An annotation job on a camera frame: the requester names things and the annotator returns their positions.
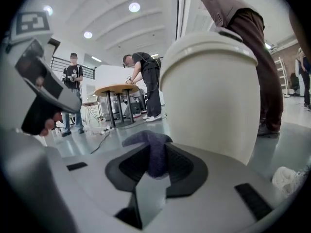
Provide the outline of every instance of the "person in brown suit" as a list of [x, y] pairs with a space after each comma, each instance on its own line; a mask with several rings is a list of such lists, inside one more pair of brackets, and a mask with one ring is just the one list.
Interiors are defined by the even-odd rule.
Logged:
[[217, 27], [241, 36], [256, 56], [260, 84], [260, 125], [258, 136], [278, 136], [283, 112], [283, 96], [276, 65], [265, 47], [262, 16], [243, 0], [201, 0]]

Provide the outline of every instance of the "man in black shirt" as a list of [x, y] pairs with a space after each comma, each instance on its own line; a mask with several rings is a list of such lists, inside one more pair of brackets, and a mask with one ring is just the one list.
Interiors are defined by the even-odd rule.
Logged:
[[147, 122], [161, 119], [161, 101], [159, 94], [159, 74], [160, 68], [149, 54], [137, 52], [133, 55], [125, 55], [123, 57], [124, 67], [134, 66], [134, 71], [128, 83], [135, 84], [140, 80], [144, 80], [147, 87], [147, 115], [143, 117]]
[[[80, 82], [83, 80], [83, 70], [82, 67], [77, 65], [78, 56], [76, 53], [70, 55], [70, 66], [64, 69], [65, 80], [64, 84], [67, 86], [74, 94], [76, 94], [80, 99]], [[81, 119], [81, 112], [79, 111], [75, 115], [75, 125], [79, 128], [79, 134], [84, 133], [83, 124]], [[65, 137], [71, 134], [70, 131], [70, 121], [69, 114], [63, 112], [63, 123], [64, 123], [64, 132], [62, 136]]]

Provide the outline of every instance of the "black t-shirt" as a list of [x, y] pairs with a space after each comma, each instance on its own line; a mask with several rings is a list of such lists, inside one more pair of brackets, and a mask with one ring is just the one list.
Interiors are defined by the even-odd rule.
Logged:
[[143, 71], [146, 69], [158, 67], [156, 61], [149, 54], [147, 54], [145, 52], [133, 53], [132, 59], [134, 61], [134, 64], [136, 64], [136, 62], [140, 61], [141, 73], [143, 73]]
[[78, 65], [75, 66], [69, 66], [64, 69], [64, 73], [66, 74], [65, 78], [65, 86], [67, 86], [69, 89], [80, 89], [80, 82], [71, 82], [68, 76], [71, 76], [74, 73], [77, 73], [77, 77], [83, 76], [83, 69], [81, 66], [78, 67]]

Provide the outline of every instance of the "brown jacket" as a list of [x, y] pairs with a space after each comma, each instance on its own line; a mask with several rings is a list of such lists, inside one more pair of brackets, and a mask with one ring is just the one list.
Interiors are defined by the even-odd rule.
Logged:
[[201, 0], [210, 13], [217, 27], [227, 27], [239, 9], [251, 9], [261, 15], [243, 0]]

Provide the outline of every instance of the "white container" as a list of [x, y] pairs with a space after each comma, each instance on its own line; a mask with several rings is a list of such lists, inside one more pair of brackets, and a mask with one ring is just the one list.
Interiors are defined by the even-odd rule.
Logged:
[[244, 44], [218, 33], [174, 42], [160, 71], [173, 142], [248, 163], [260, 114], [257, 60]]

